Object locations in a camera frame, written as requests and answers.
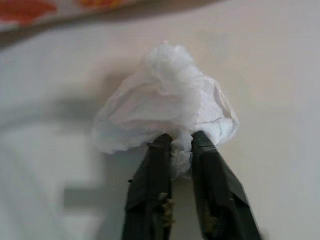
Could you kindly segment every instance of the black tongs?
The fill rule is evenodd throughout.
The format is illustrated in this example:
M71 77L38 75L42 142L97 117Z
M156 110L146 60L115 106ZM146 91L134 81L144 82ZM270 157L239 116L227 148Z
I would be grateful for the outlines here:
M130 181L122 240L168 240L173 221L168 134L149 143ZM205 240L261 240L242 184L216 147L198 131L192 141L192 180Z

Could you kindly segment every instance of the blurry background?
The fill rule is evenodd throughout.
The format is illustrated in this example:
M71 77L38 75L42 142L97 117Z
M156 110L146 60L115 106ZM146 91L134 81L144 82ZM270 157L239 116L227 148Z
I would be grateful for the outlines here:
M150 49L181 44L240 128L220 152L270 240L317 239L320 1L149 0L0 33L0 238L118 240L145 147L90 139L104 100ZM192 183L174 183L172 239L201 239Z

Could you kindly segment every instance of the orange patterned fabric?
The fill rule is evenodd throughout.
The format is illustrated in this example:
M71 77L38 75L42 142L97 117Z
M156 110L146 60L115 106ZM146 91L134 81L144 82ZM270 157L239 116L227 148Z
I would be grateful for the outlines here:
M0 21L31 24L46 13L55 13L56 5L44 0L0 0Z

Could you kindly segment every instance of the white tissue paper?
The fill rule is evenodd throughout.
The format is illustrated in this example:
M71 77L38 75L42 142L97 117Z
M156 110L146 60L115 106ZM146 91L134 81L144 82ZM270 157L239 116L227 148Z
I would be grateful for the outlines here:
M143 59L97 114L97 148L113 154L173 137L172 178L188 172L191 134L202 130L217 146L230 140L239 121L219 84L204 75L183 46L164 43Z

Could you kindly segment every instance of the patterned cloth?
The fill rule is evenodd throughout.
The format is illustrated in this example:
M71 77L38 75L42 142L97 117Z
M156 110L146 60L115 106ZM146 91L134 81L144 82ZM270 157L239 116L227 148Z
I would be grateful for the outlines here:
M0 0L0 31L111 10L141 0Z

